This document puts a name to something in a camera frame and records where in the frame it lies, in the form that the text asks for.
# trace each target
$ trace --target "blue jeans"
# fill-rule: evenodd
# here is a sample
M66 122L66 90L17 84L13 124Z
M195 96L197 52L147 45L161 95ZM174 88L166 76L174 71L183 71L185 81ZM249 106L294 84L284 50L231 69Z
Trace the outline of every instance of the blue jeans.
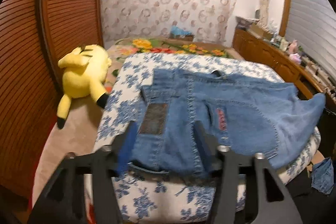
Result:
M298 157L325 105L324 94L308 101L296 94L292 83L155 69L153 84L142 86L133 165L204 177L193 137L193 124L200 120L219 144L243 155L262 152L280 168Z

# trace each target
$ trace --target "metal bolt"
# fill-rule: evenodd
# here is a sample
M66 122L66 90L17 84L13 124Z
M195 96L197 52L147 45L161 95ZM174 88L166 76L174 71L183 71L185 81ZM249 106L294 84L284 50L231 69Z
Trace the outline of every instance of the metal bolt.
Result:
M69 153L66 153L65 155L68 159L73 159L74 157L76 157L76 154L73 153L73 152L69 152Z
M220 152L229 152L230 151L230 147L226 146L226 145L218 145L217 146L217 150Z
M112 147L109 144L106 144L106 145L103 145L100 149L104 152L109 152L112 150Z
M258 160L263 160L265 158L263 153L255 153L254 155L256 157L256 159Z

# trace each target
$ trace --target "stuffed animal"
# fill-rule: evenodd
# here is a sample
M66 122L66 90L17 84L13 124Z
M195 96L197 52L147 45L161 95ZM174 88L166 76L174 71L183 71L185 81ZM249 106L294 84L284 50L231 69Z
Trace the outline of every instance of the stuffed animal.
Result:
M104 88L107 70L111 59L99 45L77 47L58 61L63 74L64 95L57 108L57 126L64 127L69 114L72 98L91 95L98 106L104 108L109 97Z

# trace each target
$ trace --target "window blind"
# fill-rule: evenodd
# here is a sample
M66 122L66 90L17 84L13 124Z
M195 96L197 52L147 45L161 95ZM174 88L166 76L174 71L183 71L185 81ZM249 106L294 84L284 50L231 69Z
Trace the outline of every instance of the window blind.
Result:
M336 13L328 0L291 0L285 38L336 79Z

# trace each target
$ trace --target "floral ironing board cover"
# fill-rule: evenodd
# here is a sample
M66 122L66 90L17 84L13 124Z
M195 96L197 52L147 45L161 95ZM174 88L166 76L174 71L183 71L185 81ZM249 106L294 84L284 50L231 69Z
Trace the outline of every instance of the floral ironing board cover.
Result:
M211 56L194 56L163 53L143 53L128 57L105 107L94 150L110 144L116 134L123 133L129 121L135 117L135 103L141 85L151 85L154 68L183 68L193 72L239 73L283 82L274 70L266 65ZM288 166L278 170L287 184L310 163L320 144L320 133L315 128L299 157ZM184 223L205 220L212 204L214 188L198 186L183 180L144 177L128 172L123 177L112 178L120 211L126 222ZM87 192L91 196L90 180ZM245 184L238 187L236 209L242 209L245 200Z

